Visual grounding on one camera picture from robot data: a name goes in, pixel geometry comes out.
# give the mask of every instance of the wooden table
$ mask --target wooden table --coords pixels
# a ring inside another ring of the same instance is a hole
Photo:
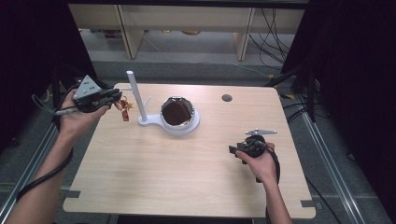
[[[115,88],[127,88],[121,83]],[[293,218],[312,218],[303,170],[275,89],[231,86],[138,84],[147,113],[159,113],[170,96],[190,100],[201,115],[198,128],[176,137],[158,126],[141,127],[137,104],[130,121],[114,106],[101,118],[66,198],[67,212],[189,217],[264,217],[262,184],[229,153],[246,131],[276,144],[281,165],[280,189]],[[223,94],[233,97],[222,100]]]

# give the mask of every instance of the human arm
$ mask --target human arm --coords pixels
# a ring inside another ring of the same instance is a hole
[[[62,108],[74,106],[70,91],[64,99]],[[37,171],[34,180],[59,167],[68,157],[78,138],[102,117],[108,106],[92,113],[75,112],[60,117],[60,132],[52,150]],[[64,170],[49,180],[28,191],[16,204],[7,219],[8,223],[52,223],[56,216],[60,188],[64,179]]]
[[[275,149],[274,144],[266,144],[269,148]],[[247,163],[251,172],[262,182],[265,188],[267,209],[271,223],[292,223],[289,211],[283,201],[276,181],[276,166],[270,153],[265,151],[258,158],[251,158],[248,154],[239,150],[236,150],[235,154]]]

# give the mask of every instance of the white pole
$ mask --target white pole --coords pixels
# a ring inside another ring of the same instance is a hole
[[[136,79],[134,78],[133,71],[126,71],[126,75],[128,75],[129,82],[131,83],[131,88],[134,94],[134,98],[136,99],[137,106],[139,107],[140,115],[142,116],[143,121],[148,120],[148,116],[146,115],[145,107],[142,103],[142,98],[140,97],[139,89],[137,88]]]

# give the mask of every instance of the round base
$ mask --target round base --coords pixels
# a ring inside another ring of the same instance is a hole
[[[163,121],[161,120],[160,114],[147,115],[148,120],[142,120],[142,117],[140,116],[137,121],[143,127],[157,125],[157,126],[162,127],[167,133],[170,133],[175,136],[181,136],[181,135],[191,133],[198,127],[201,116],[200,116],[198,110],[196,110],[196,109],[194,110],[194,113],[195,113],[195,117],[192,120],[191,125],[188,128],[183,129],[183,130],[173,130],[173,129],[167,127],[167,125],[164,124]]]

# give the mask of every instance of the white stand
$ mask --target white stand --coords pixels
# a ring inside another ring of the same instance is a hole
[[[136,79],[134,78],[134,72],[127,71],[126,74],[129,78],[129,82],[131,83],[130,91],[132,91],[132,94],[134,95],[134,98],[136,99],[137,106],[139,107],[141,116],[138,118],[137,121],[139,122],[139,124],[141,126],[147,127],[147,126],[151,126],[151,125],[157,125],[157,126],[162,127],[166,132],[168,132],[172,135],[175,135],[175,136],[181,136],[181,135],[191,133],[198,127],[201,116],[197,109],[194,109],[194,112],[193,112],[194,116],[189,121],[189,125],[186,125],[185,128],[183,128],[183,127],[180,128],[180,126],[175,126],[175,128],[172,128],[172,125],[163,123],[160,113],[153,114],[153,115],[146,114],[145,107],[143,106],[143,103],[142,103],[142,98],[140,97],[139,89],[137,88]]]

